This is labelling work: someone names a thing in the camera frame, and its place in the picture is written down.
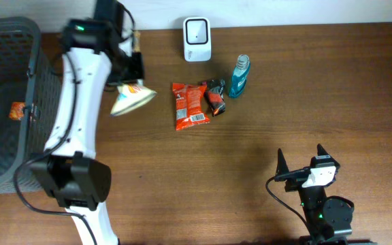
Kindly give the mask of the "beige snack bag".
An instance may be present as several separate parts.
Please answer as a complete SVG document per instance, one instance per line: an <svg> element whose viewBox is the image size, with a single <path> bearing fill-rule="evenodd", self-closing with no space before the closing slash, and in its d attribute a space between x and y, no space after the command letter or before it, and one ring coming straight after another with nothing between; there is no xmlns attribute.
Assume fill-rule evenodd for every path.
<svg viewBox="0 0 392 245"><path fill-rule="evenodd" d="M110 112L113 117L136 110L146 105L157 95L156 91L144 86L142 79L119 85L117 91L118 96Z"/></svg>

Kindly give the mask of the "red snack bag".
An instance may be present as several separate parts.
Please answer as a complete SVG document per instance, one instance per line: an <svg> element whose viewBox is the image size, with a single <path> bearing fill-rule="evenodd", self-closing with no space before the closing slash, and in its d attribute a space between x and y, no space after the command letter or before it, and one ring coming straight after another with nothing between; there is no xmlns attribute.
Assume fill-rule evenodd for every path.
<svg viewBox="0 0 392 245"><path fill-rule="evenodd" d="M172 84L172 91L176 99L177 131L210 122L201 108L201 100L206 89L206 85Z"/></svg>

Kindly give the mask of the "hex wrench set packet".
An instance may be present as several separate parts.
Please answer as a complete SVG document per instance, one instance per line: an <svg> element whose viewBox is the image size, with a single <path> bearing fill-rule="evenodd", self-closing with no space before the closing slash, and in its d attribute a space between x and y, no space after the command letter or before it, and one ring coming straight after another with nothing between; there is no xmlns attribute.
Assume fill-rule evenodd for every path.
<svg viewBox="0 0 392 245"><path fill-rule="evenodd" d="M213 116L218 116L226 110L223 92L225 89L225 81L223 79L206 80L201 83L206 86L204 97L212 110Z"/></svg>

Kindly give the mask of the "teal mouthwash bottle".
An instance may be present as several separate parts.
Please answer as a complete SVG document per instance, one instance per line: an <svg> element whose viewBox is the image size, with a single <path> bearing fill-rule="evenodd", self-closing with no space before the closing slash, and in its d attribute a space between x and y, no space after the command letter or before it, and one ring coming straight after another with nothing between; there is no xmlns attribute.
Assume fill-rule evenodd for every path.
<svg viewBox="0 0 392 245"><path fill-rule="evenodd" d="M246 54L241 54L237 59L237 63L232 73L229 88L230 98L238 98L244 92L249 71L250 58Z"/></svg>

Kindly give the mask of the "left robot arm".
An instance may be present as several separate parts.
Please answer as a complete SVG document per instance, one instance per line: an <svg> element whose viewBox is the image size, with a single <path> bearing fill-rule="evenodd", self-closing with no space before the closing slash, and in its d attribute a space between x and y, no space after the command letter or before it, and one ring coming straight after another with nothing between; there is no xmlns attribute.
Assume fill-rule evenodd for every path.
<svg viewBox="0 0 392 245"><path fill-rule="evenodd" d="M117 0L98 0L93 16L71 19L61 33L63 82L55 122L44 151L24 163L61 211L70 216L83 244L119 244L106 199L112 173L96 159L95 138L105 87L142 84L131 12Z"/></svg>

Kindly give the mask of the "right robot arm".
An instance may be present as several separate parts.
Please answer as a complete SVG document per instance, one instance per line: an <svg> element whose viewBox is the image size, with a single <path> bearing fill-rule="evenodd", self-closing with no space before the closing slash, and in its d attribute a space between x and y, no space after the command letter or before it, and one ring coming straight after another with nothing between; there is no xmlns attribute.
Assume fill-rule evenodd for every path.
<svg viewBox="0 0 392 245"><path fill-rule="evenodd" d="M310 164L290 170L281 149L277 151L276 173L265 184L266 191L281 205L296 214L308 230L300 244L372 244L370 240L349 240L354 203L340 196L328 196L325 189L336 181L340 164L320 145ZM297 192L304 215L280 200L270 191L270 182L285 183L286 192Z"/></svg>

